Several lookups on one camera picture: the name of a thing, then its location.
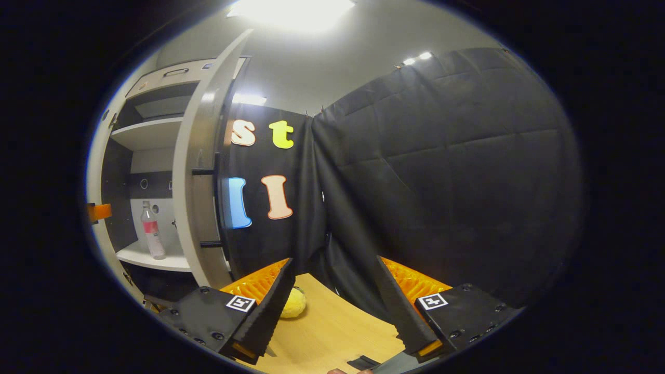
drawer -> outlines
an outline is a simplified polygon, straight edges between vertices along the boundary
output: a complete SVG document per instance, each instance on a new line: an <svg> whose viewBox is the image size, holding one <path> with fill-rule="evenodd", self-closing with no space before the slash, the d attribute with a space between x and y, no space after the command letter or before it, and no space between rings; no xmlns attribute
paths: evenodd
<svg viewBox="0 0 665 374"><path fill-rule="evenodd" d="M210 67L208 69L203 69L203 67L214 61L215 59L190 61L148 73L136 82L125 97L129 99L162 87L198 82L210 71Z"/></svg>

cabinet shelf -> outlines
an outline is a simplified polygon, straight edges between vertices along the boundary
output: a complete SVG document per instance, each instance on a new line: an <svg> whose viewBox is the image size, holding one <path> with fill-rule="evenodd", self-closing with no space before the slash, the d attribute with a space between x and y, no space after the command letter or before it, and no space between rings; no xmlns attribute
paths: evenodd
<svg viewBox="0 0 665 374"><path fill-rule="evenodd" d="M127 126L111 132L111 139L130 150L176 146L182 117L163 118Z"/></svg>
<svg viewBox="0 0 665 374"><path fill-rule="evenodd" d="M148 248L143 246L141 242L137 240L129 246L122 248L116 255L121 261L142 266L144 268L170 270L172 272L191 271L190 265L187 263L185 255L182 254L182 249L179 245L172 244L164 249L166 252L166 258L163 260L155 260L150 255Z"/></svg>

foam letter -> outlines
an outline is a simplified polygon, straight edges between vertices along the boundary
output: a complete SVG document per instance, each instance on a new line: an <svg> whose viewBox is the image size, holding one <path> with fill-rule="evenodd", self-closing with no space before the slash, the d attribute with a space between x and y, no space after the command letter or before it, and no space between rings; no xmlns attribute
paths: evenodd
<svg viewBox="0 0 665 374"><path fill-rule="evenodd" d="M273 143L279 148L288 149L293 146L293 140L287 140L287 132L293 132L293 127L287 121L281 120L268 125L273 129Z"/></svg>
<svg viewBox="0 0 665 374"><path fill-rule="evenodd" d="M251 225L251 219L245 213L243 202L243 187L245 180L242 178L229 178L229 200L231 202L231 227L244 228Z"/></svg>
<svg viewBox="0 0 665 374"><path fill-rule="evenodd" d="M256 141L254 124L246 120L234 120L231 142L241 146L251 146Z"/></svg>
<svg viewBox="0 0 665 374"><path fill-rule="evenodd" d="M287 206L287 197L284 195L286 181L283 175L268 175L261 178L261 183L268 188L268 201L270 201L268 218L271 220L280 220L293 214L293 210Z"/></svg>

orange clip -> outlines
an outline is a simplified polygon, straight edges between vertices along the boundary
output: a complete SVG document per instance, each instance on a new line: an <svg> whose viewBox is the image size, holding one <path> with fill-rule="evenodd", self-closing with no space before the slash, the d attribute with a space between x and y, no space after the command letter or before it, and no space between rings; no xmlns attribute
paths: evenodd
<svg viewBox="0 0 665 374"><path fill-rule="evenodd" d="M96 222L111 217L111 204L88 204L88 214L90 215L90 222Z"/></svg>

drawer handle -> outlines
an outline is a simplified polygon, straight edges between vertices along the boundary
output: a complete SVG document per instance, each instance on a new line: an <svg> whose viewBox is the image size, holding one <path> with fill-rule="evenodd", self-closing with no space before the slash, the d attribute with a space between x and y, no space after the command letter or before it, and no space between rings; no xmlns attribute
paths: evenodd
<svg viewBox="0 0 665 374"><path fill-rule="evenodd" d="M166 73L164 73L164 76L166 77L167 75L169 75L169 74L171 74L171 73L175 73L176 71L181 71L181 72L182 72L181 74L184 74L184 73L186 73L186 72L188 72L188 71L190 71L190 70L189 70L188 68L182 68L182 69L171 70L171 71L167 71Z"/></svg>

